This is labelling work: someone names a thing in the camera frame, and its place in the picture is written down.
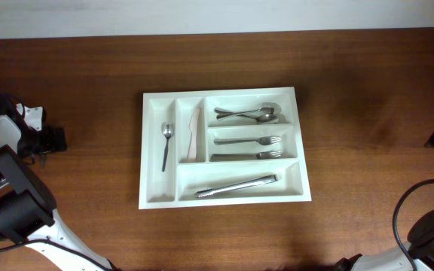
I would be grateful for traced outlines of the small teaspoon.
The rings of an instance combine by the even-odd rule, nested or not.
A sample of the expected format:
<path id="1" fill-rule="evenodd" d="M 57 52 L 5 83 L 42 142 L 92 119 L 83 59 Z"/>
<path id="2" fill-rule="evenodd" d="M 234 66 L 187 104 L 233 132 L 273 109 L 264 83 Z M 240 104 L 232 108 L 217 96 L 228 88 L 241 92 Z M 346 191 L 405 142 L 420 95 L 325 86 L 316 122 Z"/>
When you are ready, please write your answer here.
<path id="1" fill-rule="evenodd" d="M 41 170 L 44 169 L 46 162 L 47 162 L 47 155 L 46 154 L 41 154 L 40 155 L 40 167 L 41 167 Z"/>
<path id="2" fill-rule="evenodd" d="M 164 172 L 166 170 L 166 167 L 167 167 L 167 158 L 168 158 L 168 153 L 169 153 L 170 139 L 174 135 L 173 125 L 171 123 L 165 123 L 163 126 L 162 133 L 163 133 L 164 138 L 166 140 L 166 144 L 164 147 L 163 162 L 162 162 L 162 167 L 161 167 L 161 171 Z"/>

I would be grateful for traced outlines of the white plastic knife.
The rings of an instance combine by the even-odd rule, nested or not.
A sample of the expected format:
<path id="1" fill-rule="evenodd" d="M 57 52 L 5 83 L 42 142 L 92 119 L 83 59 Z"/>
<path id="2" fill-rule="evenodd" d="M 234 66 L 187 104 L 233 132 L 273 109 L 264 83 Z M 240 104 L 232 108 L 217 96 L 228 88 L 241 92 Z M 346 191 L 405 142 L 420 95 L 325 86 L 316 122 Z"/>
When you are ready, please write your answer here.
<path id="1" fill-rule="evenodd" d="M 194 163 L 197 159 L 197 131 L 198 131 L 199 117 L 200 117 L 200 108 L 195 108 L 189 123 L 189 130 L 191 132 L 191 137 L 190 137 L 190 142 L 188 147 L 188 156 L 187 156 L 188 163 Z"/>

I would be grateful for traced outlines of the metal fork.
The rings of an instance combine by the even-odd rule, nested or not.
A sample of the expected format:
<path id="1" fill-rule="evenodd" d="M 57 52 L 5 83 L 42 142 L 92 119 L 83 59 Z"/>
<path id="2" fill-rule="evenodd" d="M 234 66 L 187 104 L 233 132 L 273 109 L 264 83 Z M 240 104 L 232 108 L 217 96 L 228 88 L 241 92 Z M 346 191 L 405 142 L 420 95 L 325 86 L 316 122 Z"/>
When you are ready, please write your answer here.
<path id="1" fill-rule="evenodd" d="M 211 162 L 236 160 L 269 160 L 280 158 L 282 155 L 282 151 L 263 151 L 255 154 L 213 154 L 209 160 Z"/>
<path id="2" fill-rule="evenodd" d="M 240 143 L 250 143 L 255 142 L 260 145 L 275 145 L 282 141 L 282 137 L 278 135 L 264 136 L 260 138 L 251 138 L 251 139 L 215 139 L 213 143 L 215 145 L 231 145 L 231 144 L 240 144 Z"/>

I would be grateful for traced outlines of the metal tongs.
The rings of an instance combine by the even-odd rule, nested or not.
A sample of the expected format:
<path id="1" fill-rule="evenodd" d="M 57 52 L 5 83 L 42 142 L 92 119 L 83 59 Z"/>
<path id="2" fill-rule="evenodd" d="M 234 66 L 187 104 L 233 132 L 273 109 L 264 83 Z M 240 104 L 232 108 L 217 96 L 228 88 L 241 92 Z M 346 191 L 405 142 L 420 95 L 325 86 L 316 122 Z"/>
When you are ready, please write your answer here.
<path id="1" fill-rule="evenodd" d="M 247 189 L 250 187 L 257 187 L 261 185 L 266 184 L 273 184 L 275 182 L 278 182 L 278 178 L 276 175 L 268 175 L 261 178 L 253 179 L 250 181 L 244 181 L 237 184 L 230 184 L 224 187 L 218 187 L 218 188 L 210 188 L 206 190 L 200 190 L 198 192 L 194 193 L 194 196 L 197 198 L 204 198 L 208 196 L 214 196 L 219 193 L 227 193 L 234 190 L 242 190 Z"/>

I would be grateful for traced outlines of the metal tablespoon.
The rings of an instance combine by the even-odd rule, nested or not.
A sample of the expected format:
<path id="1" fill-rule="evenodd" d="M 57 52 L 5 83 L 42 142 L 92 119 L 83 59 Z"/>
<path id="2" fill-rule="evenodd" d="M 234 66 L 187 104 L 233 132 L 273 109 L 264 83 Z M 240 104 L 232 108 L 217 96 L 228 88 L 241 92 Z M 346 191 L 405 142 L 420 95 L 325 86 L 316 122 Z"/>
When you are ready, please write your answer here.
<path id="1" fill-rule="evenodd" d="M 277 103 L 265 102 L 257 109 L 252 109 L 248 111 L 227 111 L 223 108 L 214 108 L 214 112 L 217 113 L 217 120 L 224 120 L 230 117 L 250 117 L 252 119 L 259 120 L 262 115 L 274 115 L 279 114 L 282 108 Z"/>
<path id="2" fill-rule="evenodd" d="M 217 114 L 229 115 L 233 114 L 232 111 L 224 110 L 223 108 L 214 108 L 214 112 Z M 263 114 L 260 116 L 254 116 L 252 114 L 239 114 L 239 117 L 255 120 L 257 124 L 265 123 L 278 123 L 279 118 L 274 114 Z"/>

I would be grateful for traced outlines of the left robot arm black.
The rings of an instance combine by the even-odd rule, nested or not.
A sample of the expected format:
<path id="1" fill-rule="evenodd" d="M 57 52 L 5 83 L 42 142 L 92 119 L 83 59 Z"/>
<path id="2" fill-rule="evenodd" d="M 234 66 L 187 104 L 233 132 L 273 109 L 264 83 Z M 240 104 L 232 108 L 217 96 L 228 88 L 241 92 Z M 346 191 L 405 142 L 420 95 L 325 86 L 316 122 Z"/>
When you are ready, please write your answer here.
<path id="1" fill-rule="evenodd" d="M 46 184 L 31 170 L 48 154 L 66 151 L 62 127 L 45 125 L 47 112 L 0 93 L 0 252 L 31 248 L 61 270 L 114 270 L 63 222 Z"/>

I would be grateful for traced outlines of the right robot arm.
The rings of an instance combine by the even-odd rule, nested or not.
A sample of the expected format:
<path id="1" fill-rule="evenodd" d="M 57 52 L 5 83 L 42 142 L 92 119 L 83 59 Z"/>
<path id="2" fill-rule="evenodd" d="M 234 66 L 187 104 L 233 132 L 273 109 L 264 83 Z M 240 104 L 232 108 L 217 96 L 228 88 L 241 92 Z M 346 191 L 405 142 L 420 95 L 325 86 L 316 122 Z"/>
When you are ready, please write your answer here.
<path id="1" fill-rule="evenodd" d="M 333 267 L 338 271 L 408 271 L 434 270 L 434 209 L 421 217 L 410 229 L 407 241 L 400 239 L 399 211 L 405 200 L 417 189 L 434 184 L 434 179 L 420 181 L 407 189 L 393 211 L 392 230 L 397 246 L 374 255 L 357 254 L 340 259 Z"/>

